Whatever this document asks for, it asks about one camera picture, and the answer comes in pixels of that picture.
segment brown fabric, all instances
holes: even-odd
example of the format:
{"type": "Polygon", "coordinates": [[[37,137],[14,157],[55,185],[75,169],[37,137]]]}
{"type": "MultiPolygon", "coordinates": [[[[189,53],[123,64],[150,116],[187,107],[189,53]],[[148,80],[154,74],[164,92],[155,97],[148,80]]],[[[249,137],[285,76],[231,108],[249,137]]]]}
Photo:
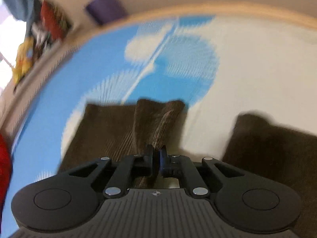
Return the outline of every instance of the brown fabric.
{"type": "Polygon", "coordinates": [[[147,144],[160,149],[183,108],[182,101],[159,103],[146,99],[138,100],[136,105],[88,104],[59,172],[103,156],[119,161],[126,155],[143,154],[147,144]]]}
{"type": "Polygon", "coordinates": [[[317,137],[239,115],[223,161],[294,189],[302,212],[294,231],[317,238],[317,137]]]}

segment yellow toy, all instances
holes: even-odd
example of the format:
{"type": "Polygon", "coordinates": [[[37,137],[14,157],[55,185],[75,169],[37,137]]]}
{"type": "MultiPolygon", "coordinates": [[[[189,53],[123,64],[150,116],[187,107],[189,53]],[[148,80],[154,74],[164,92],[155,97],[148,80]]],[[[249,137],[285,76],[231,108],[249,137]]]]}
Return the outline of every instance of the yellow toy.
{"type": "Polygon", "coordinates": [[[15,84],[18,84],[21,78],[33,66],[33,45],[33,37],[27,37],[24,42],[19,45],[15,60],[16,65],[15,68],[12,69],[13,81],[15,84]]]}

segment metal rivet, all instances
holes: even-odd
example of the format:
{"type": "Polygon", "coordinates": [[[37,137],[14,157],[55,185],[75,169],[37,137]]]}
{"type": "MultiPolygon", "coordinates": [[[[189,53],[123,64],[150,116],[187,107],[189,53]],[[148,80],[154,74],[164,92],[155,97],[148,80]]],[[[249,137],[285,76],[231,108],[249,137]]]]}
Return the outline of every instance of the metal rivet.
{"type": "Polygon", "coordinates": [[[208,190],[204,187],[197,187],[197,188],[193,189],[193,193],[195,195],[202,196],[202,195],[206,195],[208,193],[208,190]]]}
{"type": "Polygon", "coordinates": [[[118,187],[109,187],[105,190],[105,193],[109,196],[118,195],[120,192],[121,190],[118,187]]]}

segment purple box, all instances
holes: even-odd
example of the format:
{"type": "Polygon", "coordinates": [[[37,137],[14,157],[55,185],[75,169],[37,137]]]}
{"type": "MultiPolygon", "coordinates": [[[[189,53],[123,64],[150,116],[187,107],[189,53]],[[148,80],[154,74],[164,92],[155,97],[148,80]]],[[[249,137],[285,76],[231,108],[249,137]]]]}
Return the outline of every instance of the purple box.
{"type": "Polygon", "coordinates": [[[118,0],[93,0],[86,6],[86,10],[99,25],[127,16],[126,10],[118,0]]]}

